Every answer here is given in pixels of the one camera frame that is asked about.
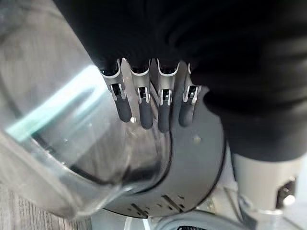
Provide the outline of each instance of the robotic hand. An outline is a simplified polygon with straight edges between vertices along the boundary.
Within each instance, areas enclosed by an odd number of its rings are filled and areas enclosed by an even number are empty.
[[[307,3],[293,1],[54,0],[99,67],[122,121],[131,118],[121,58],[131,67],[141,124],[152,126],[148,69],[159,68],[159,118],[169,130],[178,61],[189,64],[179,117],[192,122],[200,85],[233,156],[244,222],[257,229],[294,201],[307,150]]]

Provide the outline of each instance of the black rubber fingertip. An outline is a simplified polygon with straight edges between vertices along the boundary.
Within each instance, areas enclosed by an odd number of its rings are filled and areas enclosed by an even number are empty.
[[[127,98],[118,99],[117,101],[115,101],[115,104],[116,104],[119,118],[123,122],[129,122],[132,117],[132,112],[131,112],[131,108],[130,108],[128,99]]]
[[[159,106],[158,110],[158,129],[162,133],[169,131],[169,115],[171,107],[164,102],[163,105]]]
[[[147,103],[145,98],[142,98],[142,103],[139,104],[141,125],[144,129],[150,129],[153,126],[153,113],[150,102]]]
[[[188,127],[193,122],[193,113],[195,105],[190,100],[187,102],[182,101],[179,113],[179,124],[182,127]]]

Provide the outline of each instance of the silver metal part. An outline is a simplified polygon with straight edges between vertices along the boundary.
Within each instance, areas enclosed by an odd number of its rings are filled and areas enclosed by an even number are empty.
[[[138,88],[146,87],[148,91],[150,91],[150,76],[149,76],[149,67],[150,67],[150,61],[148,65],[148,69],[144,73],[135,73],[132,70],[131,76],[133,80],[133,85],[135,88],[135,91],[138,91]]]
[[[106,76],[103,73],[101,73],[101,75],[104,77],[107,88],[109,89],[110,92],[112,92],[111,85],[113,85],[113,84],[120,85],[120,87],[123,91],[125,91],[125,89],[126,89],[124,79],[123,79],[123,74],[122,74],[122,71],[121,71],[121,68],[120,68],[119,60],[117,60],[117,64],[118,64],[118,71],[115,75]]]
[[[118,100],[118,95],[116,95],[115,94],[115,86],[116,86],[116,84],[112,84],[112,85],[110,85],[110,90],[111,90],[111,93],[112,93],[112,97],[113,97],[113,99],[114,99],[114,101],[117,101]],[[120,91],[120,96],[121,96],[121,98],[122,99],[126,99],[126,97],[127,97],[127,95],[126,95],[126,93],[125,93],[125,91],[122,89],[122,84],[117,84],[117,86],[118,86],[118,88],[119,88],[119,91]]]
[[[183,102],[187,102],[188,99],[191,99],[192,104],[195,104],[197,101],[197,96],[199,92],[201,91],[200,85],[194,85],[191,80],[191,69],[190,64],[188,64],[188,72],[184,81],[184,91],[183,91]]]
[[[161,90],[160,103],[159,105],[163,105],[166,103],[168,106],[172,103],[172,91],[171,90]]]
[[[158,60],[158,79],[159,79],[159,96],[161,96],[161,92],[162,90],[174,90],[174,84],[175,84],[175,76],[178,72],[178,68],[179,68],[180,63],[178,63],[177,69],[170,74],[165,74],[161,71],[160,69],[160,62]]]
[[[157,184],[167,172],[170,137],[137,122],[138,98],[123,66],[128,123],[108,91],[122,71],[105,77],[106,85],[56,8],[32,11],[8,33],[0,43],[0,181],[66,218]]]
[[[243,220],[250,229],[278,229],[283,214],[279,190],[296,178],[303,157],[283,162],[264,162],[233,155],[234,172],[238,182],[239,205]],[[284,197],[286,205],[294,195]]]

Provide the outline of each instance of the vent slot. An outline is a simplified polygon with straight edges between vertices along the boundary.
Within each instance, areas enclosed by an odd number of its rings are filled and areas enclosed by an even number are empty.
[[[148,215],[146,214],[146,212],[144,212],[142,209],[140,209],[139,206],[137,206],[136,204],[131,204],[131,206],[137,211],[137,214],[139,216],[145,216],[146,218],[148,217]]]
[[[171,206],[176,209],[178,212],[183,212],[183,210],[168,196],[168,195],[163,195],[162,196],[163,200],[166,201],[170,206],[169,209],[171,209]]]

